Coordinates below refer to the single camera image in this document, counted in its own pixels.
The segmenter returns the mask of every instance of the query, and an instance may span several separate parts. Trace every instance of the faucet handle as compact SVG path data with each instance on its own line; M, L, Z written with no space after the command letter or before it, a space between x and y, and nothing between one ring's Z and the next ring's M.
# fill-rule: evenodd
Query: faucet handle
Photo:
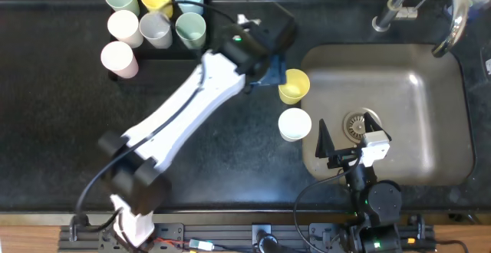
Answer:
M401 7L395 20L414 20L417 18L417 10L426 0L421 0L416 7Z

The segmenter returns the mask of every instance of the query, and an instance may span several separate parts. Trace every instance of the faucet spout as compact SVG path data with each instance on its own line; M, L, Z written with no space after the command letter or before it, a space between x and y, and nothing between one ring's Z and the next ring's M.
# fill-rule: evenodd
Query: faucet spout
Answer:
M460 39L467 22L469 0L452 0L453 16L450 33L440 45L436 45L431 53L435 58L444 56Z

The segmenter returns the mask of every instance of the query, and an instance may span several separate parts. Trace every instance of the sink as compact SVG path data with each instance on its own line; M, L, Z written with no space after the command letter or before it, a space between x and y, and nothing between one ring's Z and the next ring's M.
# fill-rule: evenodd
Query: sink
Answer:
M311 49L302 61L311 87L302 109L312 119L303 160L316 179L334 176L315 157L318 121L324 119L336 149L352 147L370 112L392 136L387 156L374 164L379 180L401 185L456 185L474 166L460 66L432 45L342 44Z

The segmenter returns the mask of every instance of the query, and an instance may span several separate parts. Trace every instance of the light pink cup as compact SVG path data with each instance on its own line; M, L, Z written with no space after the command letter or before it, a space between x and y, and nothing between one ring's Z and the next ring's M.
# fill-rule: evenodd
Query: light pink cup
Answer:
M130 45L121 41L106 45L101 52L101 61L102 65L122 78L132 78L138 73L137 59Z

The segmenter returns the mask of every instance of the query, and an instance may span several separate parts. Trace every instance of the faucet base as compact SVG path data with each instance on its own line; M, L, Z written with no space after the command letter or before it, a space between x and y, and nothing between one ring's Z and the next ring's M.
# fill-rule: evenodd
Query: faucet base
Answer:
M375 16L374 19L372 19L371 26L374 27L375 31L378 31L378 32L385 32L390 28L390 24L385 28L378 26L377 25L377 16Z

